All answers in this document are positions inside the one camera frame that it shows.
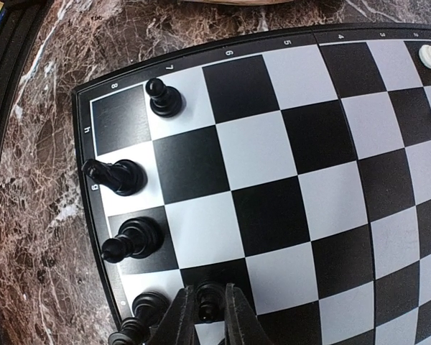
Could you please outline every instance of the brown marble countertop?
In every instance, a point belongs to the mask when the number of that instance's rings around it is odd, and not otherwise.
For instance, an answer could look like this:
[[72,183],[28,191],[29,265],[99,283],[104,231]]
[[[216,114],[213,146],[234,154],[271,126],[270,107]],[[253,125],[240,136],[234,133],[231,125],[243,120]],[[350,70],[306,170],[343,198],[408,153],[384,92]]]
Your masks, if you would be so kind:
[[0,163],[0,322],[7,344],[107,344],[113,319],[76,173],[70,92],[211,40],[339,22],[431,24],[431,0],[262,7],[55,0],[22,75]]

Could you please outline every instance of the black chess piece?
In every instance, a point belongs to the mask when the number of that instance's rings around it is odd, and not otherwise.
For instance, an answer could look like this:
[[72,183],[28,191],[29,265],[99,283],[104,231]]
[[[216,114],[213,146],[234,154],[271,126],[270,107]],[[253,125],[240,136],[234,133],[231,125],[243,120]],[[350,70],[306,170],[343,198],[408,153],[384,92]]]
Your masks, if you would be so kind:
[[131,160],[106,164],[89,159],[81,170],[95,183],[110,188],[119,196],[133,195],[147,184],[145,170]]
[[125,257],[144,259],[157,251],[163,242],[158,224],[145,217],[131,218],[122,223],[118,234],[101,247],[102,259],[116,264]]
[[223,320],[225,288],[215,282],[204,282],[196,289],[198,318],[204,323]]
[[145,292],[134,299],[134,317],[125,318],[120,331],[111,334],[108,345],[137,345],[150,339],[150,327],[158,326],[170,306],[160,293]]
[[177,115],[182,110],[182,96],[172,86],[166,86],[161,79],[150,79],[145,85],[145,91],[150,96],[150,108],[163,117]]

